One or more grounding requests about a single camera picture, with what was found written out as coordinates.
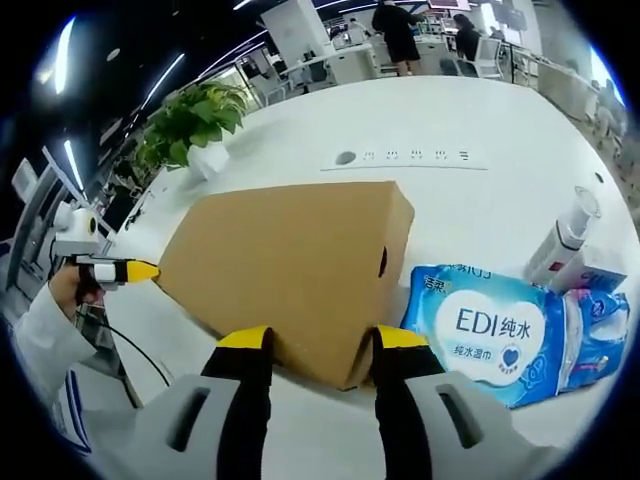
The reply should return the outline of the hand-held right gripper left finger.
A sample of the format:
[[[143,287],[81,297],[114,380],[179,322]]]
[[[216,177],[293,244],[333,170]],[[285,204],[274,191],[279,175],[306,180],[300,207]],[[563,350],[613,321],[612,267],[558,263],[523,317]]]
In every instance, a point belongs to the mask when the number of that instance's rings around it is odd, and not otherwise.
[[[185,376],[141,409],[137,479],[260,479],[274,363],[268,326],[219,340],[199,375]]]

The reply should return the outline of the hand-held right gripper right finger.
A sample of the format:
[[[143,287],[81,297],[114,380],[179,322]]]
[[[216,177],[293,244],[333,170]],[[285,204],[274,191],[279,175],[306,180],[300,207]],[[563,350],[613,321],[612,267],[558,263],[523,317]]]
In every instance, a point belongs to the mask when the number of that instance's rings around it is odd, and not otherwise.
[[[514,479],[516,436],[504,409],[408,330],[371,330],[371,378],[387,479]]]

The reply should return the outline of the person's left hand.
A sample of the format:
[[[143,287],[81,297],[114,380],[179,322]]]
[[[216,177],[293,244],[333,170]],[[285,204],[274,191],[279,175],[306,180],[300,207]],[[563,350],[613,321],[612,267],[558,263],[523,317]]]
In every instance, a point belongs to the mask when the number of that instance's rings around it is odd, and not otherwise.
[[[60,268],[48,282],[55,303],[69,320],[74,319],[79,305],[101,304],[105,294],[101,288],[94,288],[79,296],[80,283],[79,268],[70,264]]]

